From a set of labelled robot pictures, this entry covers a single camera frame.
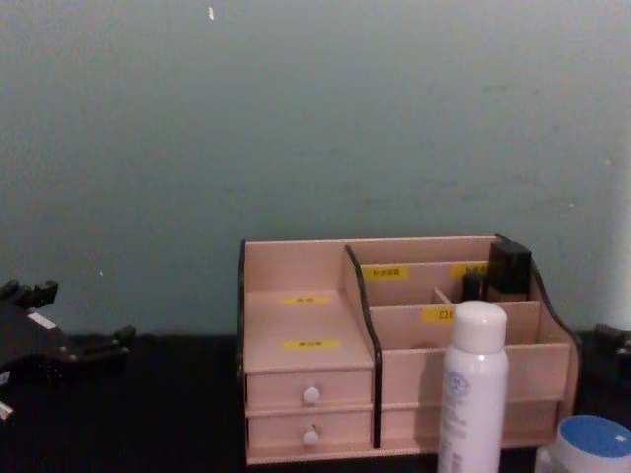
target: small drawer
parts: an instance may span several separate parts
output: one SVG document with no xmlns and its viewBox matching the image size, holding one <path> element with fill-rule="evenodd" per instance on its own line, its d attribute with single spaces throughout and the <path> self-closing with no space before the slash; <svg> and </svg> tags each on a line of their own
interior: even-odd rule
<svg viewBox="0 0 631 473">
<path fill-rule="evenodd" d="M 247 408 L 367 404 L 372 389 L 371 370 L 249 374 Z"/>
<path fill-rule="evenodd" d="M 249 422 L 252 448 L 368 443 L 372 411 L 254 417 Z"/>
</svg>

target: dark surface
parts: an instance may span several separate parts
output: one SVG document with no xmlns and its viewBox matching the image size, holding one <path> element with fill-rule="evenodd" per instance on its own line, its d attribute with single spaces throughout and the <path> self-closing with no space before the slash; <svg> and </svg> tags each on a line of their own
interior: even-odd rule
<svg viewBox="0 0 631 473">
<path fill-rule="evenodd" d="M 136 342 L 126 370 L 49 391 L 16 386 L 0 398 L 15 408 L 0 426 L 2 472 L 237 472 L 234 337 L 150 337 Z M 594 388 L 583 396 L 598 412 Z M 614 393 L 609 417 L 620 420 Z M 502 457 L 503 472 L 531 473 L 534 450 Z M 434 472 L 436 457 L 258 467 L 264 472 Z"/>
</svg>

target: light blue wall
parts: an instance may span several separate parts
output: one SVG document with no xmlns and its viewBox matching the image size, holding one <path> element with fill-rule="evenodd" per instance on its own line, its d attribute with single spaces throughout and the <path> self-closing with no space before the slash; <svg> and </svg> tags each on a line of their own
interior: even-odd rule
<svg viewBox="0 0 631 473">
<path fill-rule="evenodd" d="M 247 238 L 486 234 L 600 318 L 628 1 L 2 0 L 0 278 L 227 333 Z"/>
</svg>

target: black device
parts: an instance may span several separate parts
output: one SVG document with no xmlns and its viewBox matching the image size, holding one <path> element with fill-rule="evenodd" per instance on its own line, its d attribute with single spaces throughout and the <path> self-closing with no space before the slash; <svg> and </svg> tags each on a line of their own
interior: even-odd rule
<svg viewBox="0 0 631 473">
<path fill-rule="evenodd" d="M 13 280 L 0 287 L 0 392 L 21 382 L 54 387 L 124 366 L 136 329 L 127 326 L 97 343 L 77 346 L 36 312 L 54 303 L 58 288 L 54 281 L 31 288 Z M 12 413 L 0 402 L 1 421 L 7 421 Z"/>
</svg>

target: desktop organizer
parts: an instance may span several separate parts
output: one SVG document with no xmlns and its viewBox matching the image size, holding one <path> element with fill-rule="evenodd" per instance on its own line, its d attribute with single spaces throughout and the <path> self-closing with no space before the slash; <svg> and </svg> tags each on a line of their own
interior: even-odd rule
<svg viewBox="0 0 631 473">
<path fill-rule="evenodd" d="M 499 242 L 510 241 L 242 242 L 244 464 L 436 452 L 462 276 L 487 271 Z M 529 280 L 523 300 L 494 303 L 508 316 L 503 447 L 552 442 L 577 391 L 577 339 L 556 316 L 534 262 Z"/>
</svg>

